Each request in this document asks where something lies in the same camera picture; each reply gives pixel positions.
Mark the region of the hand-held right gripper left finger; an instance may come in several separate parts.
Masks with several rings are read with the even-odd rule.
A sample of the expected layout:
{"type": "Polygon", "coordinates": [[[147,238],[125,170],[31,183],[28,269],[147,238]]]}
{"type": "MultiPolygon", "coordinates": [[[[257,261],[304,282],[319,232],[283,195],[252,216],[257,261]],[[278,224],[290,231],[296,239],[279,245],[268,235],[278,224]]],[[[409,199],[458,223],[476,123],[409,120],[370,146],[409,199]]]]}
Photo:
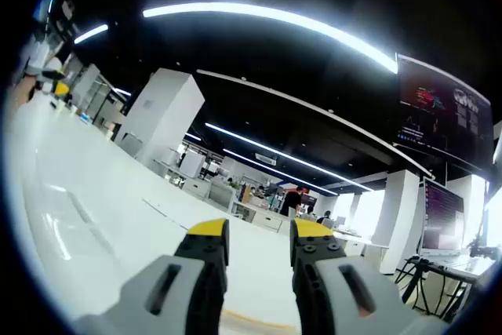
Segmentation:
{"type": "Polygon", "coordinates": [[[75,323],[78,334],[217,334],[227,291],[229,222],[196,224],[172,256],[160,256],[120,289],[100,315],[75,323]]]}

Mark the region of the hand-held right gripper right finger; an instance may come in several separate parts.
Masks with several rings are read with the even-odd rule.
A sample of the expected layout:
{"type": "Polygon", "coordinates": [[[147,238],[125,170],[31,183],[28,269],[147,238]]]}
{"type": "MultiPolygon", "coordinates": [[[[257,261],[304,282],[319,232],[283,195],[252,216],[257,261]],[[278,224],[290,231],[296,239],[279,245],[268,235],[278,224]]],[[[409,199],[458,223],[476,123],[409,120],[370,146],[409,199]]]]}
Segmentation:
{"type": "Polygon", "coordinates": [[[447,325],[402,302],[397,286],[363,257],[349,257],[328,228],[290,225],[293,292],[304,334],[443,334],[447,325]]]}

